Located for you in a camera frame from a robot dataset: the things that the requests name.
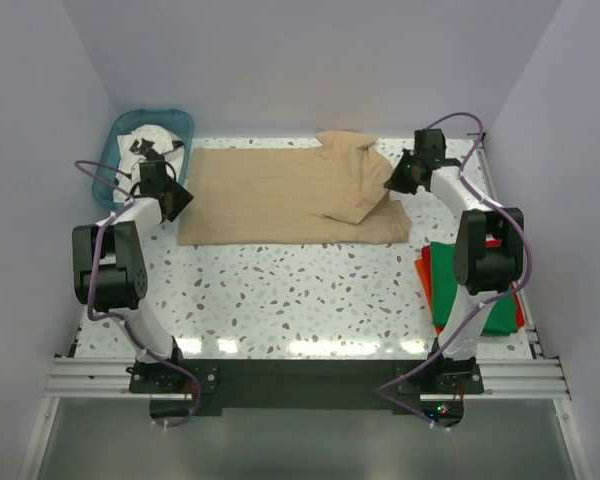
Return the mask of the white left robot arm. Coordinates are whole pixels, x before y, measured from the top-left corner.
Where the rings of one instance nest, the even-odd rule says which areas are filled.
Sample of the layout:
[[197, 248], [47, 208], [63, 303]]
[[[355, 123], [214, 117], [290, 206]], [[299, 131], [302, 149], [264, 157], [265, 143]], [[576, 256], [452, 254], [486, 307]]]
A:
[[141, 240], [158, 225], [174, 221], [192, 200], [166, 161], [150, 160], [140, 165], [140, 179], [121, 207], [72, 231], [74, 292], [87, 318], [115, 322], [136, 361], [155, 364], [151, 378], [165, 392], [185, 385], [187, 368], [179, 362], [176, 340], [146, 300], [149, 276]]

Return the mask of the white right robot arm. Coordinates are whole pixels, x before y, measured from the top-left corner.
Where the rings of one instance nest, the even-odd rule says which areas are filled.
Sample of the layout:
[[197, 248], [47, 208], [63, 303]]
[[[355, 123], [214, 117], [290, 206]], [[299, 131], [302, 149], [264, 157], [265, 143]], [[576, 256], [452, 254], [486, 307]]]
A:
[[505, 208], [483, 192], [464, 172], [464, 165], [446, 155], [440, 129], [414, 133], [413, 148], [403, 152], [385, 187], [414, 195], [433, 194], [458, 220], [452, 271], [456, 294], [446, 326], [438, 336], [425, 369], [428, 386], [449, 392], [461, 380], [454, 361], [476, 357], [479, 338], [494, 305], [512, 291], [523, 272], [524, 216]]

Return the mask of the beige t shirt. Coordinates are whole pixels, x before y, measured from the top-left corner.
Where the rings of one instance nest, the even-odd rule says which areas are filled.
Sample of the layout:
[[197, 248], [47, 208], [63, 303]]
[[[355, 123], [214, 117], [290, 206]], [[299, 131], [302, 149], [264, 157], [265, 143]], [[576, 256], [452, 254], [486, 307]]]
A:
[[376, 137], [317, 134], [310, 148], [198, 148], [180, 217], [181, 246], [404, 243], [411, 221], [385, 184]]

